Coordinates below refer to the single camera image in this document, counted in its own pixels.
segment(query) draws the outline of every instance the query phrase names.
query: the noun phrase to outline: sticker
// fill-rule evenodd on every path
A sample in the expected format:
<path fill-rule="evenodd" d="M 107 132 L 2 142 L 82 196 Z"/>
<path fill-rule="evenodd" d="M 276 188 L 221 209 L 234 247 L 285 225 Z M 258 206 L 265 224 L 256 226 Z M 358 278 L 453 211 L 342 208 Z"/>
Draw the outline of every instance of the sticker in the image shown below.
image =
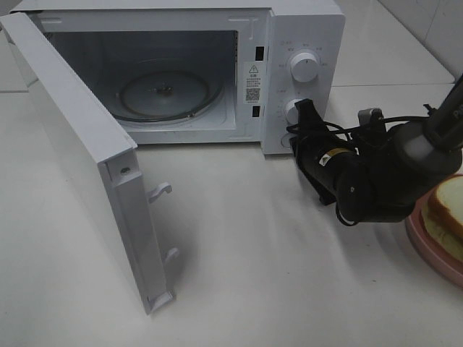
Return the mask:
<path fill-rule="evenodd" d="M 255 104 L 260 102 L 265 68 L 263 61 L 247 61 L 243 64 L 244 103 Z"/>
<path fill-rule="evenodd" d="M 347 150 L 346 148 L 333 148 L 332 150 L 329 150 L 328 152 L 323 154 L 318 163 L 322 166 L 326 166 L 326 164 L 330 161 L 330 159 L 332 159 L 332 157 L 334 157 L 336 154 L 343 152 L 350 152 L 350 150 Z"/>

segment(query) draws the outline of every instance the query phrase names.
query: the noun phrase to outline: black wire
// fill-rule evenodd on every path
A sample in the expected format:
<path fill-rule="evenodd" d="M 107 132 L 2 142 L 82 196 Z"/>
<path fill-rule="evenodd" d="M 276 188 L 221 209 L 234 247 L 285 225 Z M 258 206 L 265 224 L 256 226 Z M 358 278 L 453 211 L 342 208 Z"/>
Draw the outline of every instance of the black wire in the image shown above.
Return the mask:
<path fill-rule="evenodd" d="M 339 210 L 339 206 L 338 204 L 336 203 L 336 217 L 338 218 L 338 220 L 344 224 L 345 226 L 356 226 L 359 222 L 352 222 L 352 223 L 349 223 L 347 220 L 344 219 L 344 217 L 342 216 L 341 214 L 341 211 Z"/>
<path fill-rule="evenodd" d="M 286 130 L 291 133 L 291 134 L 295 134 L 295 135 L 299 135 L 299 134 L 306 134 L 306 135 L 310 135 L 310 136 L 327 136 L 329 134 L 333 134 L 333 135 L 340 135 L 340 134 L 349 134 L 351 132 L 354 132 L 356 130 L 360 130 L 360 129 L 368 129 L 370 128 L 372 125 L 375 125 L 375 124 L 386 124 L 386 123 L 394 123 L 394 122 L 397 122 L 397 121 L 424 121 L 426 120 L 428 117 L 422 117 L 422 116 L 400 116 L 400 117 L 392 117 L 392 118 L 386 118 L 386 119 L 379 119 L 375 122 L 373 122 L 372 124 L 365 124 L 365 125 L 360 125 L 358 127 L 353 127 L 353 128 L 347 128 L 347 129 L 344 129 L 342 127 L 340 127 L 339 125 L 337 124 L 334 124 L 334 123 L 330 123 L 330 122 L 323 122 L 325 125 L 328 125 L 330 127 L 334 127 L 334 128 L 337 128 L 338 130 L 331 130 L 331 131 L 328 131 L 328 132 L 323 132 L 323 131 L 304 131 L 304 130 L 300 130 L 299 129 L 299 124 L 295 124 L 295 125 L 290 125 L 289 127 L 286 128 Z"/>

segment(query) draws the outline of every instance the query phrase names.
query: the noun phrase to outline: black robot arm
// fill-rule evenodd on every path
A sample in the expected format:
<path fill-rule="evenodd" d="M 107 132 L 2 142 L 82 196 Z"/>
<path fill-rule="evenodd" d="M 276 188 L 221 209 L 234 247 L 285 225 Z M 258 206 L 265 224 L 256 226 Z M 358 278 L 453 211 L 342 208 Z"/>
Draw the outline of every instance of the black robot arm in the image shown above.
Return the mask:
<path fill-rule="evenodd" d="M 351 129 L 324 122 L 309 99 L 296 103 L 299 123 L 287 129 L 296 135 L 297 165 L 324 205 L 336 202 L 343 224 L 401 221 L 418 198 L 461 167 L 462 80 L 439 109 L 425 105 L 429 116 L 385 119 L 372 108 L 359 112 L 360 126 Z M 407 123 L 387 131 L 393 121 Z"/>

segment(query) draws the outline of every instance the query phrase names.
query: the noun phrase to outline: bread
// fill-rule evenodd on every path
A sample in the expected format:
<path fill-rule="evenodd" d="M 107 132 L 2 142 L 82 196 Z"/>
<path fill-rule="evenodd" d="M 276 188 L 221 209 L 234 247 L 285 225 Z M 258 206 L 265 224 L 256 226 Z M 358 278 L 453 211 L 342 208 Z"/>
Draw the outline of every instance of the bread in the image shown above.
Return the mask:
<path fill-rule="evenodd" d="M 439 184 L 423 205 L 421 216 L 428 234 L 463 262 L 463 176 Z"/>
<path fill-rule="evenodd" d="M 439 184 L 428 205 L 430 217 L 463 240 L 463 176 Z"/>

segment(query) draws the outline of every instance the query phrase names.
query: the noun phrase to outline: microwave door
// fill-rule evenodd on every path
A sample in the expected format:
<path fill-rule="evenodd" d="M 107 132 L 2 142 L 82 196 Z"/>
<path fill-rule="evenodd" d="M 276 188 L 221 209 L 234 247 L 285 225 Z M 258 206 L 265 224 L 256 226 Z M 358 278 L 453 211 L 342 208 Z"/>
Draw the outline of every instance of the microwave door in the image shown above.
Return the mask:
<path fill-rule="evenodd" d="M 169 185 L 146 193 L 137 145 L 26 14 L 1 17 L 0 23 L 61 166 L 101 232 L 110 258 L 137 287 L 145 311 L 152 312 L 172 295 L 148 200 Z"/>

